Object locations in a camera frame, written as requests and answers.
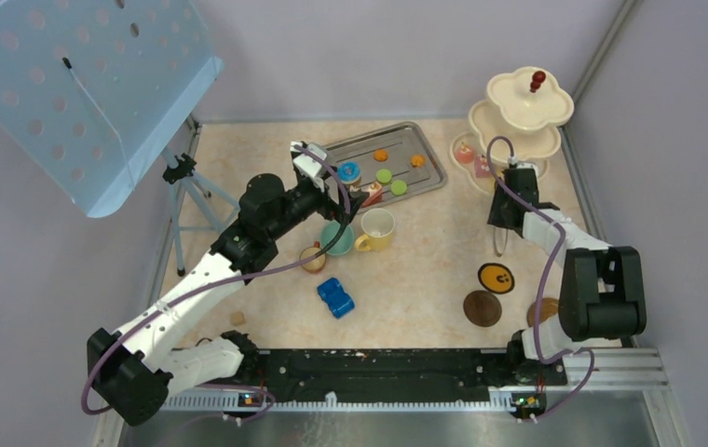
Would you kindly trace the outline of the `stainless steel tray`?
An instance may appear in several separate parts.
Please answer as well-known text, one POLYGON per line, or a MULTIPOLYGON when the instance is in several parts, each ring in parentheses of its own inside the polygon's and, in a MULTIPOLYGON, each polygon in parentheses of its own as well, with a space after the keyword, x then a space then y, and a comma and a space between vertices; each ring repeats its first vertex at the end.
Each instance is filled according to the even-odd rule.
POLYGON ((361 180, 358 187, 363 189, 376 182, 379 169, 389 169, 393 180, 403 180, 408 184, 408 191, 403 196, 394 196, 390 187, 384 186, 382 200, 373 204, 379 208, 391 203, 425 194, 444 186, 447 174, 429 144, 422 129, 415 123, 404 121, 381 129, 371 130, 354 137, 325 144, 323 146, 331 157, 331 163, 357 162, 361 168, 361 180), (373 152, 386 149, 389 157, 386 162, 373 159, 373 152), (426 158, 426 164, 418 169, 410 165, 410 157, 420 154, 426 158))

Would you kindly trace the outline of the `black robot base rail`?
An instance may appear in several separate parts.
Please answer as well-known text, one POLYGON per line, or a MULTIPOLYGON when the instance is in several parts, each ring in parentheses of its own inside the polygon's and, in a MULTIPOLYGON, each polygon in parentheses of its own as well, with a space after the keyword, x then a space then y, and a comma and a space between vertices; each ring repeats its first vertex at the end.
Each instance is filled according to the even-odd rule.
POLYGON ((271 349, 246 354, 228 383, 264 386, 280 403, 485 402, 503 386, 563 386, 562 362, 518 360, 503 349, 271 349))

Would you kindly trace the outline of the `black-tipped metal tongs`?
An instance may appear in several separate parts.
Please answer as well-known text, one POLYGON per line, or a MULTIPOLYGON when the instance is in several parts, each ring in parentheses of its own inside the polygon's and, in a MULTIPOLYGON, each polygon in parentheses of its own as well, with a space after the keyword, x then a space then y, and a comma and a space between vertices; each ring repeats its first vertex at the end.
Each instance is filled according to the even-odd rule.
POLYGON ((509 238, 508 229, 500 227, 493 228, 493 250, 497 258, 501 258, 506 253, 509 238))

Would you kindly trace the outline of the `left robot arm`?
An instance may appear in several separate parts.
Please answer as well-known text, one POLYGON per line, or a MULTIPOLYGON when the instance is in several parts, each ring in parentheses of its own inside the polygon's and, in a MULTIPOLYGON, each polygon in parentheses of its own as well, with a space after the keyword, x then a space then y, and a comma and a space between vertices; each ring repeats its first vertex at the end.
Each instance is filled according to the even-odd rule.
POLYGON ((343 185, 332 197, 324 176, 300 174, 286 189, 280 177, 253 177, 239 200, 238 217, 204 254, 194 270, 150 308, 119 329, 98 329, 87 342, 88 377, 81 408, 89 408, 95 391, 114 411, 136 427, 149 420, 167 398, 217 378, 246 385, 257 374, 257 359, 229 336, 198 347, 178 343, 224 298, 253 279, 298 267, 270 268, 277 241, 313 214, 349 224, 369 195, 343 185))

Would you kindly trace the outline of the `pink strawberry cake slice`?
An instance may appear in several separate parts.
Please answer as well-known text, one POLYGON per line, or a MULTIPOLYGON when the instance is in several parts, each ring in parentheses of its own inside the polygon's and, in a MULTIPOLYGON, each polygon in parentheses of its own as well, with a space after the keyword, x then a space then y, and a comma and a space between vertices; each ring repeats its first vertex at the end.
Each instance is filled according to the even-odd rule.
POLYGON ((363 191, 368 193, 368 197, 362 204, 364 208, 367 208, 382 200, 384 186, 379 182, 373 182, 364 188, 363 191))

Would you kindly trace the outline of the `pink swirl roll cake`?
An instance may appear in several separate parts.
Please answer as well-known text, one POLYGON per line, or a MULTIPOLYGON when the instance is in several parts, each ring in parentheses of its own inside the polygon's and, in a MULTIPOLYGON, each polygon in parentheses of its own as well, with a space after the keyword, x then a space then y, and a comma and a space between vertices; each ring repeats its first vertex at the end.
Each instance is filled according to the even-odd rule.
POLYGON ((485 179, 493 177, 492 171, 489 168, 485 156, 477 156, 473 160, 473 172, 476 179, 485 179))

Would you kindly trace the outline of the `pink dome cupcake toy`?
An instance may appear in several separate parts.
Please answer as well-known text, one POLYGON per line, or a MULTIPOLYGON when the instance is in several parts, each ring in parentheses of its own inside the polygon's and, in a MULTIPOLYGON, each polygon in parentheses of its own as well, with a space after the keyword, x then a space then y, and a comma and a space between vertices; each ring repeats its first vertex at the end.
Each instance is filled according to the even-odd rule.
POLYGON ((454 159, 461 165, 471 164, 476 157, 472 147, 465 142, 461 142, 454 149, 454 159))

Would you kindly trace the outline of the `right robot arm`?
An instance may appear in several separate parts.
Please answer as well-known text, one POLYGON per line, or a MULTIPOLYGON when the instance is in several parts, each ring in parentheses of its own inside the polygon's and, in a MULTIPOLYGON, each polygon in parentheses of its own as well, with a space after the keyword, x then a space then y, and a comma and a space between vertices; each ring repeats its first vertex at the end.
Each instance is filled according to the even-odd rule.
POLYGON ((548 254, 539 298, 544 296, 551 265, 563 270, 556 315, 537 318, 509 343, 505 370, 512 381, 531 383, 542 373, 543 363, 579 351, 588 340, 621 339, 646 329, 639 251, 591 236, 551 202, 540 201, 537 174, 529 165, 513 164, 504 170, 488 222, 515 232, 548 254))

